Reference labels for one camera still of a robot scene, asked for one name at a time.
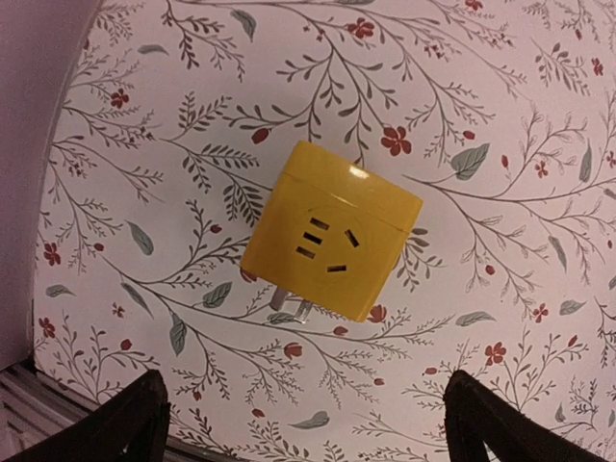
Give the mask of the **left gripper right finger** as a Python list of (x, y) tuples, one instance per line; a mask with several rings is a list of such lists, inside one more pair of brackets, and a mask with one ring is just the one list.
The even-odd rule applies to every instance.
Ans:
[(600, 461), (601, 458), (533, 422), (463, 370), (449, 378), (445, 433), (452, 462)]

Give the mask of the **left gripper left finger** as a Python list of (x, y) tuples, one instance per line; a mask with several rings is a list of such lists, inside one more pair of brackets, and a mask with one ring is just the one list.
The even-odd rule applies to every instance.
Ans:
[(167, 387), (149, 370), (80, 422), (8, 460), (162, 461), (167, 436)]

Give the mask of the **yellow cube socket adapter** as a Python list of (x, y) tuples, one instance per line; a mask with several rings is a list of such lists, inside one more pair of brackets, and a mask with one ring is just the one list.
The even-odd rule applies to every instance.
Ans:
[(301, 141), (278, 177), (241, 268), (362, 322), (422, 207), (407, 190)]

